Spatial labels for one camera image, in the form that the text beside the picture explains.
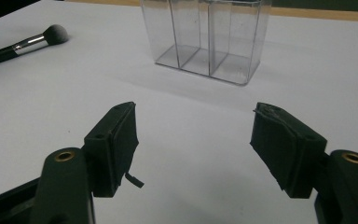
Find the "silver brush ferrule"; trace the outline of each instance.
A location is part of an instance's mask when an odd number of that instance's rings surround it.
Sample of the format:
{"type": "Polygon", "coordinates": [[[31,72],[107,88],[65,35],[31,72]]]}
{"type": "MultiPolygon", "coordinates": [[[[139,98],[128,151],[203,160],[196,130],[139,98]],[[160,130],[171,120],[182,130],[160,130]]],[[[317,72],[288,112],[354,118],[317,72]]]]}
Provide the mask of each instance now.
{"type": "Polygon", "coordinates": [[[18,55],[22,55],[36,49],[41,49],[48,45],[48,42],[45,40],[43,35],[35,35],[33,37],[22,40],[21,42],[12,46],[14,51],[18,55]]]}

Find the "white surface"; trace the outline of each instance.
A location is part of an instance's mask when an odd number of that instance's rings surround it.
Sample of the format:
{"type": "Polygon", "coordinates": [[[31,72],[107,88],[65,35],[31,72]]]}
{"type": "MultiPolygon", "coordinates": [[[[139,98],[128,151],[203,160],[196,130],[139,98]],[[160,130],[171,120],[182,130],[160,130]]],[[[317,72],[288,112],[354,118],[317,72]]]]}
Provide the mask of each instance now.
{"type": "Polygon", "coordinates": [[[137,104],[140,145],[97,223],[317,223],[248,144],[255,105],[284,108],[358,151],[358,22],[270,17],[245,87],[153,64],[139,7],[42,1],[0,19],[0,48],[58,23],[70,41],[0,63],[0,193],[40,176],[46,156],[81,147],[114,105],[137,104]]]}

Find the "clear plastic organizer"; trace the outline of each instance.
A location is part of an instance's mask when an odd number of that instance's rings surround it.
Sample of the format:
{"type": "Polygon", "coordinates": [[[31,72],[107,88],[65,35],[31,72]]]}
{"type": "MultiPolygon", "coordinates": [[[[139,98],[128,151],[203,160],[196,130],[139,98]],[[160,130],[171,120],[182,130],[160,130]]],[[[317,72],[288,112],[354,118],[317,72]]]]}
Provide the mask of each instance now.
{"type": "Polygon", "coordinates": [[[157,64],[244,85],[260,64],[271,0],[141,0],[157,64]]]}

